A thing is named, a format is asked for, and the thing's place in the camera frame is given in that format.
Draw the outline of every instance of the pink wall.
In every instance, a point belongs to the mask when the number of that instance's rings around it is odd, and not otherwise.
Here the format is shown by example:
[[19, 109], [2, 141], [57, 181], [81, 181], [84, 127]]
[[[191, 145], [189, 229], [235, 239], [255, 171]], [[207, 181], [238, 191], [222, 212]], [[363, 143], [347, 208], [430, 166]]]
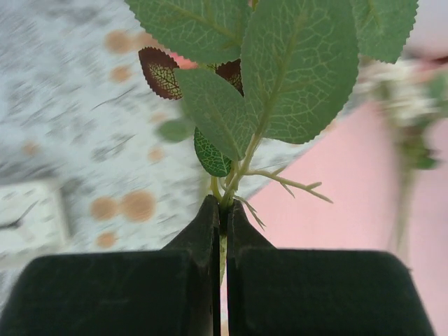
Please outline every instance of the pink wall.
[[[448, 122], [433, 130], [433, 145], [448, 161]], [[282, 176], [301, 183], [321, 181], [319, 191], [334, 204], [301, 190], [293, 199], [279, 184], [270, 183], [251, 204], [267, 225], [261, 232], [275, 246], [387, 249], [396, 172], [386, 129], [372, 106], [341, 122]], [[422, 172], [414, 196], [410, 266], [438, 335], [448, 335], [447, 200], [448, 164]]]

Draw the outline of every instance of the white patterned surface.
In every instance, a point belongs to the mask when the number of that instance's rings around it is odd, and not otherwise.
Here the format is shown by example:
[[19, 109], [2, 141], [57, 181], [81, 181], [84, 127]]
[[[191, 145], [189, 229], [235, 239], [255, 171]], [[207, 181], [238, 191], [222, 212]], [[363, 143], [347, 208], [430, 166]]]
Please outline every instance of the white patterned surface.
[[[178, 105], [151, 92], [138, 49], [106, 48], [106, 36], [117, 29], [141, 32], [123, 0], [0, 2], [0, 183], [56, 176], [73, 232], [69, 251], [159, 249], [200, 203], [202, 168], [193, 142], [165, 143], [155, 133], [154, 117], [175, 118]], [[130, 77], [118, 83], [110, 76], [119, 66]], [[284, 165], [309, 146], [266, 141], [253, 165]], [[158, 157], [148, 159], [154, 149]], [[247, 178], [240, 195], [264, 182]], [[154, 197], [148, 220], [92, 217], [98, 197], [120, 200], [133, 190]], [[113, 239], [99, 244], [104, 233]], [[0, 309], [19, 272], [0, 272]]]

